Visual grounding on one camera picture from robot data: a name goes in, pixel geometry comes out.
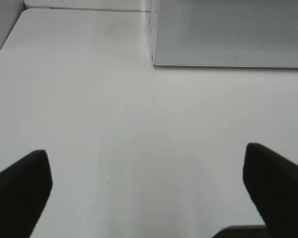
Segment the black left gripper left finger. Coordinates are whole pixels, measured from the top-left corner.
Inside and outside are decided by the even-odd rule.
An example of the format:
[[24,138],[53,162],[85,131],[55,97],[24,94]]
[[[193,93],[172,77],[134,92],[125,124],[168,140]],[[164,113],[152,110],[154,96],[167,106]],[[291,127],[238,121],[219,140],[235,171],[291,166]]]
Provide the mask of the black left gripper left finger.
[[45,150],[35,150],[0,172],[0,238],[28,238],[52,190]]

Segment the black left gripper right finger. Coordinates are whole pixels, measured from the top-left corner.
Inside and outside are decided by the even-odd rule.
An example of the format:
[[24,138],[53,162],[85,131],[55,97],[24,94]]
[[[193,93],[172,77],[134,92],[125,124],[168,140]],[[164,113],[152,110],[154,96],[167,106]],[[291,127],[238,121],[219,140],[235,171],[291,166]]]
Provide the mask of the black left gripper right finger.
[[243,182],[274,238],[298,238],[298,165],[259,143],[246,146]]

